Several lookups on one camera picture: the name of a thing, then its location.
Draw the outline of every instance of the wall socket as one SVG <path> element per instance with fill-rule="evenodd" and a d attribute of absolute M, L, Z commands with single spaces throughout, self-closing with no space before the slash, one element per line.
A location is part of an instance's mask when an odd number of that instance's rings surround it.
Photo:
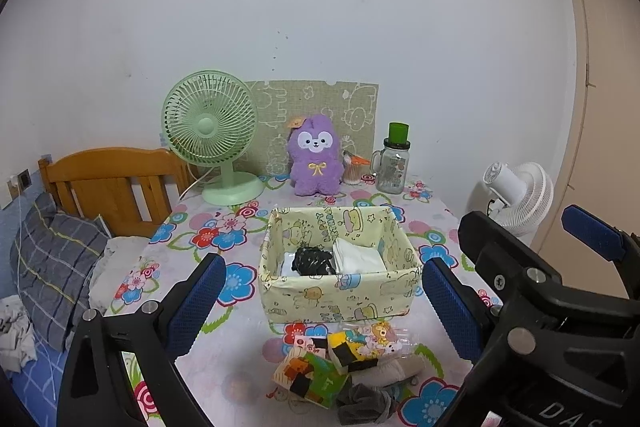
<path fill-rule="evenodd" d="M 25 188 L 31 187 L 31 175 L 29 174 L 29 169 L 25 169 L 20 172 L 20 174 L 16 176 L 18 182 L 17 186 L 12 183 L 12 178 L 13 176 L 9 178 L 9 181 L 6 182 L 6 186 L 9 189 L 9 194 L 11 194 L 11 199 L 15 200 L 15 198 L 24 192 Z"/>

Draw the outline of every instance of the wooden headboard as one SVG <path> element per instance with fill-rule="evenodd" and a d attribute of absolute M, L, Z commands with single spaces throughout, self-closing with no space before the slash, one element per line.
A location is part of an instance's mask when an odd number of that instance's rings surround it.
<path fill-rule="evenodd" d="M 171 213 L 163 177 L 172 176 L 178 192 L 189 186 L 186 163 L 167 149 L 91 149 L 38 165 L 45 190 L 58 206 L 79 216 L 75 192 L 84 217 L 101 214 L 113 235 L 151 237 Z M 140 216 L 131 178 L 140 182 L 151 221 Z"/>

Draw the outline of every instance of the wooden door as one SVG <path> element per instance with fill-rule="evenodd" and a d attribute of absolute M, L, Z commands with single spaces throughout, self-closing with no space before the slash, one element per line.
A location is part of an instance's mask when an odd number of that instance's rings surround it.
<path fill-rule="evenodd" d="M 575 11 L 584 11 L 587 57 L 582 130 L 540 255 L 567 286 L 626 297 L 613 264 L 566 233 L 560 216 L 575 203 L 620 230 L 640 234 L 640 2 L 579 1 Z"/>

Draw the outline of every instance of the glass jar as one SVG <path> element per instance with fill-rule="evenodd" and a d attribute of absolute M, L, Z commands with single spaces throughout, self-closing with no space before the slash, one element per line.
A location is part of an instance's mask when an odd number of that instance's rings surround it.
<path fill-rule="evenodd" d="M 375 151 L 371 157 L 371 172 L 376 175 L 376 188 L 386 194 L 400 194 L 404 189 L 404 179 L 409 163 L 408 141 L 393 143 L 384 140 L 385 148 Z"/>

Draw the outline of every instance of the yellow bow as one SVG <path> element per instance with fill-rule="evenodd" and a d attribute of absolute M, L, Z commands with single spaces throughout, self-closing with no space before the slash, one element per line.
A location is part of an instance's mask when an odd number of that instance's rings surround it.
<path fill-rule="evenodd" d="M 310 169 L 315 169 L 314 173 L 311 174 L 312 176 L 315 176 L 316 174 L 320 174 L 321 176 L 324 176 L 324 174 L 322 174 L 321 169 L 324 169 L 326 167 L 326 163 L 322 162 L 322 163 L 309 163 L 309 168 Z"/>

